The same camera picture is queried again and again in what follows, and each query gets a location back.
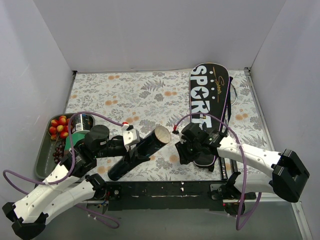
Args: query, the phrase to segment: gray wall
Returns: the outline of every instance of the gray wall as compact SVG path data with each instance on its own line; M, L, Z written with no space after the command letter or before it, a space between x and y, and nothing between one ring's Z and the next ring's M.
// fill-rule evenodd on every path
M72 70L251 66L285 0L34 0Z
M0 170L33 177L48 120L63 112L72 72L32 0L0 0ZM22 189L32 183L9 176ZM0 206L23 194L0 180ZM0 213L0 239L17 239Z
M310 171L302 207L320 239L320 0L287 0L252 67L276 150L293 149Z

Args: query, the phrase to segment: floral pattern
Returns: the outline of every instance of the floral pattern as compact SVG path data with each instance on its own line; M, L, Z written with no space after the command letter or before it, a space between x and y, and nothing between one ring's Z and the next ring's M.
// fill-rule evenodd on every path
M230 70L233 77L231 88L232 114L229 125L246 144L268 149L262 121L244 71ZM102 114L117 122L128 122L145 137L155 126L162 125L171 132L174 124L190 112L189 70L172 72L133 73L78 73L75 77L66 112L91 111ZM186 118L179 129L188 124ZM98 117L96 124L109 127L110 137L121 135L118 126L112 126ZM218 161L213 172L198 168L193 163L180 165L175 143L179 136L172 135L171 142L144 162L127 173L122 181L198 181L220 180ZM100 158L97 167L90 174L99 173L109 181L108 170L120 157ZM231 174L230 161L226 160L228 175ZM248 168L248 173L258 173Z

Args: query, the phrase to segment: purple cable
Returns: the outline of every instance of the purple cable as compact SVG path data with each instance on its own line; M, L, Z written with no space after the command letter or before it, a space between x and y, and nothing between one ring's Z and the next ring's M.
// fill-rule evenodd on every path
M79 205L79 204L77 204L77 205L75 205L75 206L76 206L77 208L79 208L79 209L82 209L82 210L84 210L84 211L93 213L93 214L98 215L98 216L100 216L100 217L103 217L103 218L106 218L106 219L110 219L111 221L113 221L113 222L116 223L116 226L113 226L113 225L111 225L110 223L102 220L101 218L98 218L98 217L96 218L98 221L100 221L100 222L102 222L103 224L107 225L109 228L117 229L117 228L120 227L120 222L119 222L118 219L116 219L115 217L108 216L108 215L103 215L103 214L101 214L101 213L99 213L99 212L96 212L96 211L90 210L90 209L88 209L88 208L85 208L85 207L83 207L83 206L81 206L81 205Z
M262 193L259 192L258 194L258 197L256 198L256 202L253 206L253 208L247 212L246 214L244 215L241 215L241 211L242 211L242 206L243 206L243 203L245 201L245 192L246 192L246 183L247 183L247 161L246 161L246 156L245 156L245 153L244 153L244 150L242 148L242 146L240 145L240 141L239 141L239 138L237 136L237 134L227 125L225 124L223 121L221 121L220 119L216 118L215 116L212 116L211 114L208 114L208 113L202 113L202 112L194 112L194 113L190 113L188 115L185 115L184 117L182 117L177 123L176 125L173 127L173 129L177 128L179 123L181 123L181 121L189 116L192 116L192 115L205 115L205 116L208 116L208 117L211 117L213 118L214 120L218 121L220 124L222 124L223 126L226 127L226 129L228 129L232 135L234 136L235 138L235 142L237 144L239 144L239 149L240 149L240 152L241 152L241 156L242 156L242 161L243 161L243 182L242 182L242 189L241 189L241 196L240 196L240 201L239 201L239 209L238 209L238 213L237 213L237 216L236 216L236 222L235 222L235 229L237 229L238 231L241 230L244 225L247 223L247 221L249 220L249 218L251 217L251 215L254 213L254 211L256 210L258 204L259 204L259 201L261 199L261 195ZM244 216L247 216L243 222L240 224L240 218L241 217L244 217Z
M79 111L79 112L73 114L73 115L70 117L70 120L69 120L69 123L68 123L68 134L69 134L69 136L71 136L71 122L72 122L72 120L73 120L77 115L80 115L80 114L90 114L90 115L94 115L94 116L100 117L100 118L102 118L102 119L104 119L104 120L106 120L106 121L108 121L108 122L110 122L110 123L112 123L112 124L114 124L114 125L117 125L117 126L120 126L120 127L123 126L123 124L118 123L118 122L116 122L116 121L113 121L113 120L111 120L111 119L109 119L109 118L107 118L107 117L105 117L105 116L103 116L103 115L101 115L101 114L98 114L98 113L95 113L95 112L90 112L90 111ZM58 183L63 182L64 180L66 180L66 179L71 175L71 173L73 172L73 170L74 170L74 168L75 168L76 158L75 158L74 142L73 142L73 140L72 140L72 137L69 137L69 139L70 139L71 152L72 152L72 164L71 164L71 168L70 168L70 170L68 171L68 173L67 173L63 178L61 178L60 180L48 182L48 184L50 184L50 185L58 184ZM4 170L2 174L3 174L3 177L5 178L5 180L6 180L13 188L15 188L15 189L18 190L19 192L24 193L24 194L26 194L26 195L27 195L28 193L25 192L25 191L23 191L22 189L20 189L20 188L17 187L16 185L14 185L13 182L9 180L9 178L7 177L7 174L6 174L6 173L12 174L12 175L14 175L14 176L16 176L16 177L18 177L18 178L20 178L20 179L22 179L22 180L25 180L25 181L27 181L27 182L30 182L30 183L34 183L34 184L38 184L38 185L46 185L46 184L45 184L44 182L42 182L42 181L33 180L33 179L31 179L31 178L22 176L22 175L20 175L19 173L16 173L16 172L11 171L11 170Z

